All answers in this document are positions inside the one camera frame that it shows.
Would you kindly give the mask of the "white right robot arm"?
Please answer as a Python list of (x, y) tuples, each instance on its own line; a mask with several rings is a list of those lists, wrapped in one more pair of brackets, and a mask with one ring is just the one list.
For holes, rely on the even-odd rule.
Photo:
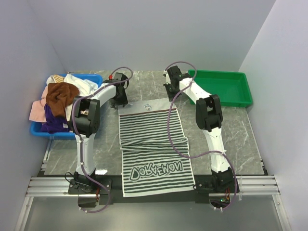
[[(170, 64), (163, 72), (163, 76), (166, 78), (164, 86), (171, 102), (167, 116), (167, 135), (171, 147), (177, 154), (188, 159), (210, 155), (212, 182), (209, 188), (223, 193), (228, 189), (234, 189), (234, 192), (237, 193), (236, 173), (231, 161), (226, 156), (222, 140), (223, 114), (219, 96), (206, 92), (194, 81), (197, 74), (196, 70), (193, 76), (188, 73), (183, 74), (176, 64), (176, 62)], [(185, 156), (182, 154), (171, 138), (171, 112), (175, 100), (181, 94), (185, 94), (195, 103), (195, 121), (198, 128), (203, 132), (209, 148), (208, 152), (197, 156)]]

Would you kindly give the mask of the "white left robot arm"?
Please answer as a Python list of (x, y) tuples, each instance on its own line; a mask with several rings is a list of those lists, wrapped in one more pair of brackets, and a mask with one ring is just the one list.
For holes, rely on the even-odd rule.
[(77, 168), (72, 182), (74, 188), (80, 188), (85, 193), (96, 190), (93, 147), (95, 135), (100, 127), (101, 106), (105, 103), (109, 103), (114, 109), (126, 106), (128, 99), (125, 90), (128, 86), (129, 80), (126, 75), (113, 72), (89, 97), (74, 98), (69, 121), (77, 142)]

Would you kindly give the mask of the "green white striped towel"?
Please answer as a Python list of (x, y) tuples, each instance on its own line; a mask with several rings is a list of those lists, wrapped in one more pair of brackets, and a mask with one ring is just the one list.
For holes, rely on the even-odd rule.
[[(193, 190), (191, 161), (177, 154), (167, 135), (167, 98), (138, 101), (118, 109), (124, 197)], [(173, 106), (170, 132), (176, 148), (189, 156), (180, 116)]]

